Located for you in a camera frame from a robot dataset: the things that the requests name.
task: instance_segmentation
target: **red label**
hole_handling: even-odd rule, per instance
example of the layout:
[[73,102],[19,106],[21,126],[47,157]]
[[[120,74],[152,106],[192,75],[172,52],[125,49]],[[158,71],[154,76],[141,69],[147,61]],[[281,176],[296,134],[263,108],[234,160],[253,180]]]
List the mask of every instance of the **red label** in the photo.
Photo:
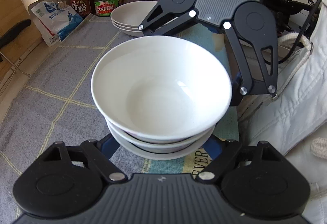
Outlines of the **red label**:
[[70,0],[70,5],[82,17],[91,13],[89,0]]
[[99,14],[109,14],[111,13],[116,7],[116,3],[112,2],[101,2],[99,6],[97,6],[97,11]]

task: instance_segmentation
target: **robotic arm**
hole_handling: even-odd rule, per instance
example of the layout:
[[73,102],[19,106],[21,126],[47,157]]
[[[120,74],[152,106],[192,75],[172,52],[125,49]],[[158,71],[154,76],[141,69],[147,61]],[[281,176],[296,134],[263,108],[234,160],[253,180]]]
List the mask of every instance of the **robotic arm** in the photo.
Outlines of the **robotic arm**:
[[[278,46],[276,21],[264,0],[160,0],[140,24],[145,36],[175,35],[201,23],[211,31],[226,33],[240,73],[233,83],[231,106],[243,96],[276,92]],[[264,81],[253,79],[239,40],[254,47]],[[262,50],[269,49],[271,67],[267,70]]]

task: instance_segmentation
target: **blue bracket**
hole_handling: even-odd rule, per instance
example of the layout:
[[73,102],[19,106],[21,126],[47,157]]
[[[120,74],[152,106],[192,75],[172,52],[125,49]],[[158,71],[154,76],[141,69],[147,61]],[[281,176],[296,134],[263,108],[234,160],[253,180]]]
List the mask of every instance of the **blue bracket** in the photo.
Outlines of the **blue bracket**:
[[120,147],[120,144],[114,139],[111,134],[108,134],[105,138],[97,143],[97,148],[107,159],[111,159],[112,155]]
[[223,142],[212,134],[209,139],[203,144],[203,148],[209,154],[211,159],[214,160],[223,151],[222,145]]

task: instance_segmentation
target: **white jacket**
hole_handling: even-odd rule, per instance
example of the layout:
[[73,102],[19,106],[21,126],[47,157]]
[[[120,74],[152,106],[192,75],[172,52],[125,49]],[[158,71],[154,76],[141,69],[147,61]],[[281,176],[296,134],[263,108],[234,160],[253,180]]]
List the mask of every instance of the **white jacket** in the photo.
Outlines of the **white jacket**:
[[[313,51],[310,55],[310,44]],[[278,78],[278,98],[246,97],[238,108],[240,135],[255,146],[269,141],[311,186],[304,211],[313,224],[327,223],[327,0],[307,48],[293,55]]]

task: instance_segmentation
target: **knife handle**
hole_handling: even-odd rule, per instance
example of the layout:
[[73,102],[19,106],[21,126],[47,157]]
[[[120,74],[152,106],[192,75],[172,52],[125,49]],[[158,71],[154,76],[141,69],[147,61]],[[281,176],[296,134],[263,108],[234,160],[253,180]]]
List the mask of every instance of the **knife handle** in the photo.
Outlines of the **knife handle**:
[[19,34],[23,31],[23,29],[27,28],[31,25],[31,20],[26,19],[20,21],[16,25],[14,25],[11,29],[9,29],[2,37],[0,37],[0,49],[7,44],[11,43]]

